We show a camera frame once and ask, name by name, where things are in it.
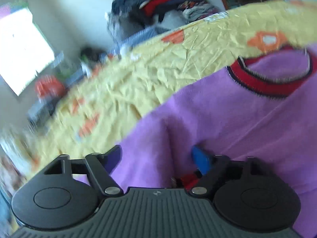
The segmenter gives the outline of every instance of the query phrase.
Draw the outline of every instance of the window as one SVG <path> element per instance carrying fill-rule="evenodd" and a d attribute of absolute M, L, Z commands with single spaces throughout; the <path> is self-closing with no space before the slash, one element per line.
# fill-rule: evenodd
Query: window
<path fill-rule="evenodd" d="M 28 8 L 0 15 L 0 75 L 16 95 L 53 60 L 54 52 Z"/>

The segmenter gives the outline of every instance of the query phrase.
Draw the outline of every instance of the ribbed surface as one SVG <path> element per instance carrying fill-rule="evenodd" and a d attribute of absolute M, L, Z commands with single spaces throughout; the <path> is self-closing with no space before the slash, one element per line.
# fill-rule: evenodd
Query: ribbed surface
<path fill-rule="evenodd" d="M 299 238 L 287 229 L 273 234 L 239 230 L 222 220 L 209 201 L 182 189 L 131 188 L 121 198 L 107 199 L 81 225 L 58 232 L 21 228 L 12 238 Z"/>

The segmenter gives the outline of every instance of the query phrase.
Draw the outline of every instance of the white logo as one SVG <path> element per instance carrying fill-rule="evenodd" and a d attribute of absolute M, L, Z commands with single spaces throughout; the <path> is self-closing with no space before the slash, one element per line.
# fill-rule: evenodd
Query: white logo
<path fill-rule="evenodd" d="M 154 194 L 155 196 L 159 196 L 159 195 L 161 195 L 162 193 L 161 193 L 160 191 L 155 191 L 155 192 L 153 192 L 153 194 Z"/>

